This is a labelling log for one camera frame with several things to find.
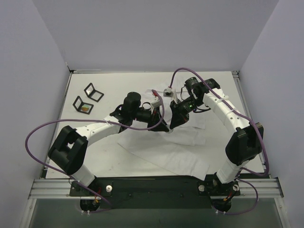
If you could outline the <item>black frame stand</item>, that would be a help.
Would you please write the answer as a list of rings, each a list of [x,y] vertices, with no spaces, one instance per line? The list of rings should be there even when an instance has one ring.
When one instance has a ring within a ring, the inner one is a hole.
[[[93,83],[89,83],[86,86],[86,88],[84,89],[84,93],[89,99],[95,102],[99,102],[104,97],[104,93],[96,90]]]
[[[85,103],[83,102],[83,100],[81,99],[80,96],[77,96],[75,101],[73,102],[72,106],[75,108],[75,110],[79,113],[83,113],[83,114],[90,114],[94,105],[90,104],[90,103]],[[81,110],[82,107],[89,107],[89,111],[84,112]]]

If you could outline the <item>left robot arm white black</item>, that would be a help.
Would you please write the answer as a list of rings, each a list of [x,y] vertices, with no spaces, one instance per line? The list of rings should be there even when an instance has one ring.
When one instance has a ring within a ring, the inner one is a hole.
[[[88,146],[110,135],[119,134],[126,129],[134,129],[134,121],[147,124],[147,131],[165,131],[167,124],[163,119],[164,103],[161,96],[152,91],[154,99],[150,108],[141,106],[141,95],[129,92],[123,104],[116,107],[105,119],[90,124],[72,128],[69,125],[61,129],[48,157],[68,176],[78,181],[80,189],[86,195],[93,195],[97,191],[95,175],[84,165]]]

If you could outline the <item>black frame stand upper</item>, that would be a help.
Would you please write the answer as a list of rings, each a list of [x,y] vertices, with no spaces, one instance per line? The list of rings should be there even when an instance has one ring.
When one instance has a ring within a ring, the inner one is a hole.
[[[104,97],[104,93],[96,90],[93,83],[89,83],[86,86],[86,88],[84,89],[84,93],[89,99],[95,102],[99,102]]]

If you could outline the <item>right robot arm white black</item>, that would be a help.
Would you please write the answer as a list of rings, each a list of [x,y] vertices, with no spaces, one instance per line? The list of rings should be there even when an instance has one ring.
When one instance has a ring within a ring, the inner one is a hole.
[[[190,112],[207,106],[226,127],[230,140],[225,147],[226,161],[215,173],[218,185],[234,181],[244,166],[262,151],[264,128],[260,123],[252,124],[242,115],[213,79],[199,82],[195,77],[187,79],[184,86],[189,94],[184,100],[174,99],[170,103],[172,118],[170,128],[185,124]]]

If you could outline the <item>aluminium front rail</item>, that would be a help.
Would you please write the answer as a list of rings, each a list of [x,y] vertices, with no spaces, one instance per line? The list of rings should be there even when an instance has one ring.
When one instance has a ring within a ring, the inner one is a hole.
[[[33,181],[29,199],[69,198],[71,185],[68,179],[37,179]]]

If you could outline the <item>colourful painted round brooch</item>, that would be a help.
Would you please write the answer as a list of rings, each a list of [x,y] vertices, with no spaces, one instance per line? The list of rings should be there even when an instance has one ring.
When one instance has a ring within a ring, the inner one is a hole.
[[[82,107],[82,108],[81,108],[81,110],[84,111],[84,112],[89,111],[89,109],[90,109],[89,107]]]

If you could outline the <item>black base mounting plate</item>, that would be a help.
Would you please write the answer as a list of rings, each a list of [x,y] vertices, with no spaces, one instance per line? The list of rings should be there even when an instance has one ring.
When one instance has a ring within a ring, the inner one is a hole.
[[[212,177],[190,176],[97,178],[87,188],[75,181],[69,195],[84,211],[98,209],[230,209],[240,195],[236,181],[220,184]]]

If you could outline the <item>black frame stand lower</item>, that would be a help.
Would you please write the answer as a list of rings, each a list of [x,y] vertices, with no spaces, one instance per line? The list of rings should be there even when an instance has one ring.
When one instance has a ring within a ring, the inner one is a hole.
[[[90,114],[94,105],[90,104],[90,103],[85,103],[83,102],[83,100],[81,99],[80,96],[77,96],[75,101],[73,102],[72,106],[75,108],[75,110],[79,113],[83,113],[83,114]],[[89,111],[84,112],[81,110],[82,107],[89,107]]]

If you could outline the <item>white garment shirt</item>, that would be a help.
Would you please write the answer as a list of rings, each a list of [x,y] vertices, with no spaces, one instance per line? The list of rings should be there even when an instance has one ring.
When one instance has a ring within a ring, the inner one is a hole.
[[[171,133],[127,130],[118,144],[141,159],[176,175],[205,180],[209,164],[192,151],[205,146],[204,114],[190,113],[190,119]]]

